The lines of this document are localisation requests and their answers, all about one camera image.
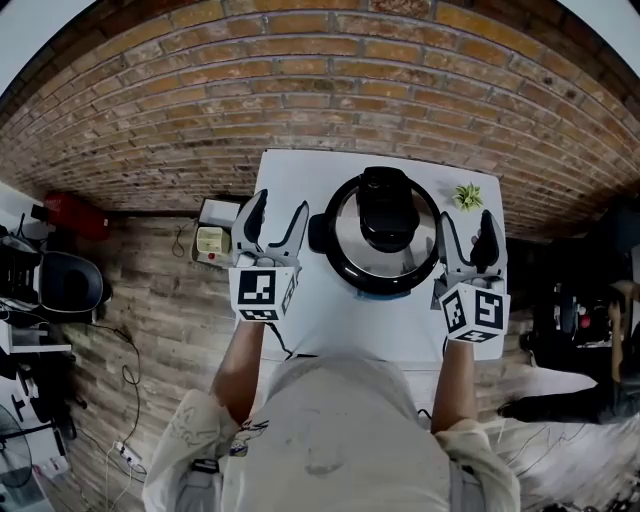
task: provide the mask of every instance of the sleeve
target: sleeve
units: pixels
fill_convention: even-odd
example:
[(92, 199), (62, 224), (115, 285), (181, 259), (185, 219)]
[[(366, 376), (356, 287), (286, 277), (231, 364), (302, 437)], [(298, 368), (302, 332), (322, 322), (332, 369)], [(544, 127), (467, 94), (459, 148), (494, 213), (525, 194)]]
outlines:
[[(191, 475), (192, 462), (210, 457), (227, 444), (238, 431), (226, 408), (202, 391), (192, 390), (184, 397), (156, 447), (142, 490), (145, 510), (178, 512), (195, 510), (203, 496), (210, 499), (206, 509), (218, 510), (221, 475), (212, 472), (203, 483), (203, 474)], [(190, 492), (193, 487), (198, 492)]]
[(480, 424), (462, 420), (436, 439), (449, 457), (463, 468), (470, 468), (480, 483), (484, 509), (491, 512), (520, 511), (520, 483), (515, 474), (493, 452)]

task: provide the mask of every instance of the brick wall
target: brick wall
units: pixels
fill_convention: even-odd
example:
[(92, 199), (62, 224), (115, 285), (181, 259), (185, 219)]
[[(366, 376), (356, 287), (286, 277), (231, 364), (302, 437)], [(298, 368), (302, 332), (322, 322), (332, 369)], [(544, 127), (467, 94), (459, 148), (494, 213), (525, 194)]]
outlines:
[(377, 153), (499, 177), (514, 236), (637, 192), (640, 80), (555, 1), (124, 3), (94, 4), (0, 99), (0, 180), (195, 210), (250, 194), (265, 148)]

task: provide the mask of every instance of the small succulent plant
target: small succulent plant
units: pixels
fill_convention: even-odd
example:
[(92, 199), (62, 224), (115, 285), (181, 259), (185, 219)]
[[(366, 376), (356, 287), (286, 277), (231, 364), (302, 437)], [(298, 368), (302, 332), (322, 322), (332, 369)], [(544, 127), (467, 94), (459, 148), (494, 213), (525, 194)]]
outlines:
[(456, 195), (453, 196), (453, 200), (463, 212), (469, 212), (483, 205), (480, 197), (480, 187), (474, 186), (473, 183), (466, 187), (462, 185), (456, 187)]

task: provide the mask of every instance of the white shirt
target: white shirt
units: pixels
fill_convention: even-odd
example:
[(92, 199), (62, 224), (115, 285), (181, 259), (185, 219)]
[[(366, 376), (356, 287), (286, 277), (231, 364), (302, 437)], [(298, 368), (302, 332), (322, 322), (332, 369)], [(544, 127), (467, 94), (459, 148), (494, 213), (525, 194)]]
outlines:
[[(213, 472), (202, 471), (207, 464)], [(515, 476), (476, 422), (434, 437), (401, 372), (352, 357), (281, 365), (266, 404), (241, 427), (214, 398), (189, 392), (143, 499), (149, 512), (520, 509)]]

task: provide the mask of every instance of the white box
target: white box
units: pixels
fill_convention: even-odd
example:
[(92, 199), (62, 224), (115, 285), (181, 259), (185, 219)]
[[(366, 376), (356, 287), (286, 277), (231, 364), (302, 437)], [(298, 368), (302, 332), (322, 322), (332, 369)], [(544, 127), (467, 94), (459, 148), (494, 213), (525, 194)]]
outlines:
[(449, 339), (483, 343), (507, 332), (511, 297), (458, 283), (440, 299)]
[(231, 307), (246, 322), (281, 321), (297, 286), (293, 267), (229, 269)]

